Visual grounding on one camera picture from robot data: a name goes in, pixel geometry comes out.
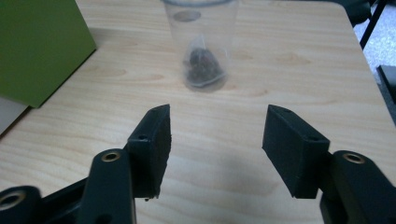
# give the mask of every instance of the transparent cup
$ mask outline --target transparent cup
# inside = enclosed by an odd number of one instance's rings
[[[194,89],[222,86],[228,76],[237,0],[163,0],[183,80]]]

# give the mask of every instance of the dark object in cup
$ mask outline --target dark object in cup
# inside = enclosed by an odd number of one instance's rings
[[[209,49],[195,49],[190,54],[187,81],[193,87],[203,87],[224,77],[219,62]]]

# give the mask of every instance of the green box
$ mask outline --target green box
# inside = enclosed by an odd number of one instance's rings
[[[75,0],[0,0],[0,96],[39,107],[95,49]]]

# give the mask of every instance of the screw hole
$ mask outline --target screw hole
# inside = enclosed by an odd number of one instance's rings
[[[139,140],[146,140],[148,137],[145,134],[141,134],[137,137]]]
[[[315,136],[308,136],[308,139],[311,140],[311,141],[318,141],[319,140],[319,138],[315,137]]]
[[[118,152],[109,152],[102,157],[102,161],[110,162],[116,161],[120,158],[120,153]]]
[[[353,162],[353,163],[357,163],[357,164],[365,163],[364,158],[362,158],[361,156],[358,156],[356,154],[346,153],[346,154],[343,155],[343,157],[347,161],[350,161],[350,162]]]
[[[113,219],[111,215],[103,214],[96,218],[95,224],[109,224],[111,219]]]
[[[16,190],[0,198],[0,211],[7,210],[23,201],[26,194],[22,190]]]

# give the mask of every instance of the wooden table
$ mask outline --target wooden table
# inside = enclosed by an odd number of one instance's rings
[[[269,104],[376,162],[396,183],[396,129],[345,11],[331,3],[243,1],[231,77],[215,92],[180,81],[163,4],[78,0],[98,50],[0,140],[0,190],[48,195],[123,147],[152,107],[171,105],[172,151],[160,199],[139,223],[322,223],[318,200],[290,197],[262,150]]]

